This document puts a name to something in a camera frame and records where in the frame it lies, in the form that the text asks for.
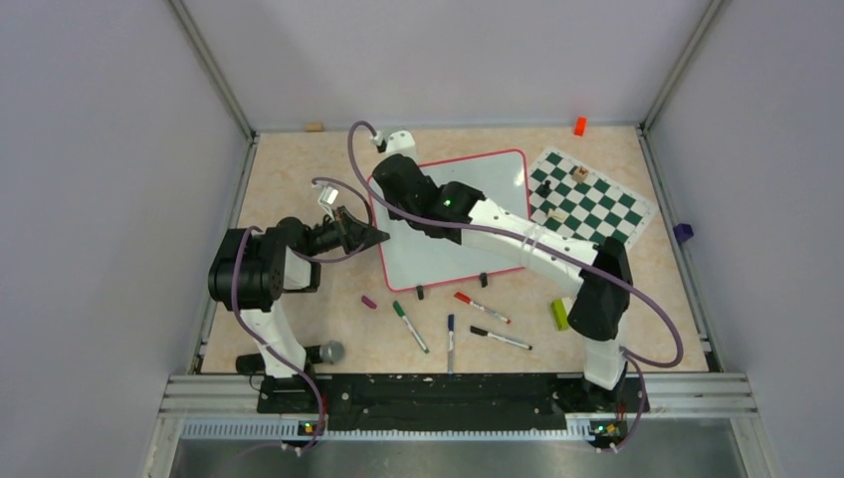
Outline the purple marker cap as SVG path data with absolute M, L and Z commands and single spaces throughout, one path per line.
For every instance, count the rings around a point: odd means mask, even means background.
M 360 297 L 360 301 L 369 309 L 376 310 L 377 304 L 365 295 Z

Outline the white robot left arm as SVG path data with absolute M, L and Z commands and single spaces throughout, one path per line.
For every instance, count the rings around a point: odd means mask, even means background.
M 236 359 L 237 371 L 286 378 L 282 400 L 295 411 L 313 408 L 319 386 L 299 372 L 310 364 L 341 359 L 343 348 L 302 346 L 292 332 L 281 298 L 318 290 L 321 266 L 329 262 L 321 254 L 340 249 L 349 258 L 389 238 L 344 206 L 314 226 L 286 217 L 264 231 L 256 227 L 227 230 L 209 269 L 208 291 L 213 301 L 236 315 L 258 347 L 256 354 Z

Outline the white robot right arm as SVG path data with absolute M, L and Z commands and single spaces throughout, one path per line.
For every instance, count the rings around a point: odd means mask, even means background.
M 479 249 L 544 275 L 572 299 L 568 323 L 585 343 L 583 395 L 609 410 L 624 395 L 627 369 L 620 323 L 629 308 L 632 273 L 623 242 L 564 238 L 508 211 L 459 181 L 438 185 L 410 157 L 392 154 L 373 170 L 393 220 L 432 239 Z

